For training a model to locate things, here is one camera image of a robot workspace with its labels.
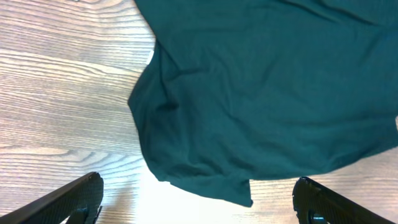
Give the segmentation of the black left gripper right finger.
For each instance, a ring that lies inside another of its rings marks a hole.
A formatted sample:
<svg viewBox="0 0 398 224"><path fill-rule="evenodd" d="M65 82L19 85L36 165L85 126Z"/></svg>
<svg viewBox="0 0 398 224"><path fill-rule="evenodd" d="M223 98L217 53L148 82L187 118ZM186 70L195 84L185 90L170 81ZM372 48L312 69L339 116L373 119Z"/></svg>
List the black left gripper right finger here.
<svg viewBox="0 0 398 224"><path fill-rule="evenodd" d="M296 181L292 199L300 224L394 224L308 177Z"/></svg>

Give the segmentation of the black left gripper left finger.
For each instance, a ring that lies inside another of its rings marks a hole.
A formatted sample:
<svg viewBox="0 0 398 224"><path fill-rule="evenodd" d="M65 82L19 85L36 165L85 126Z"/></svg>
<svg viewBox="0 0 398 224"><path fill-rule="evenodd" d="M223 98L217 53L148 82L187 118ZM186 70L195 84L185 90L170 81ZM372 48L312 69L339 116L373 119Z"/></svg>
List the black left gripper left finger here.
<svg viewBox="0 0 398 224"><path fill-rule="evenodd" d="M102 206L104 181L86 175L1 217L3 224L95 224Z"/></svg>

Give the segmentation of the black t-shirt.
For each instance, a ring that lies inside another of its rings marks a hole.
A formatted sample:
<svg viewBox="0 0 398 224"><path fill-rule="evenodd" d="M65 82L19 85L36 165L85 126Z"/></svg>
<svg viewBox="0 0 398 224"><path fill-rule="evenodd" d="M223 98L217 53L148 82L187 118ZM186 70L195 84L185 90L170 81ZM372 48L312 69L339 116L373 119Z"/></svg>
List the black t-shirt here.
<svg viewBox="0 0 398 224"><path fill-rule="evenodd" d="M397 146L396 0L141 0L154 54L131 93L155 177L245 207L250 180Z"/></svg>

